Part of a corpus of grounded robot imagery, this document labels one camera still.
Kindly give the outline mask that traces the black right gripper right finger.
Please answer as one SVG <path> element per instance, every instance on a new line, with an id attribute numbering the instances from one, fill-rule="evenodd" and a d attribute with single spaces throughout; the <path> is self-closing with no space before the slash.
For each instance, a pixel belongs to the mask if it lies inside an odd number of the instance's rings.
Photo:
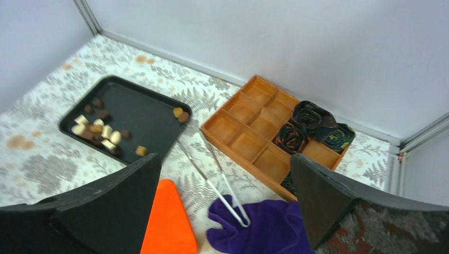
<path id="1" fill-rule="evenodd" d="M 312 249 L 448 249 L 447 206 L 378 190 L 300 154 L 290 168 Z"/>

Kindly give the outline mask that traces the orange box lid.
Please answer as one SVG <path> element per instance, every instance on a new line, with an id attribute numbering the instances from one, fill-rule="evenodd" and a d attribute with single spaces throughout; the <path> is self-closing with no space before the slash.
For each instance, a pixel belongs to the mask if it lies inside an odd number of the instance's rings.
<path id="1" fill-rule="evenodd" d="M 141 253 L 194 254 L 197 239 L 173 181 L 158 183 Z"/>

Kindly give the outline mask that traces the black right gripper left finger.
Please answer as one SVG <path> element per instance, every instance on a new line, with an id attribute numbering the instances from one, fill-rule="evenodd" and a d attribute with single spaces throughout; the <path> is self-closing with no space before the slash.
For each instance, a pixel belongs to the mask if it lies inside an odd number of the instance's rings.
<path id="1" fill-rule="evenodd" d="M 152 153 L 91 183 L 38 202 L 50 208 L 36 253 L 139 253 L 159 181 Z"/>

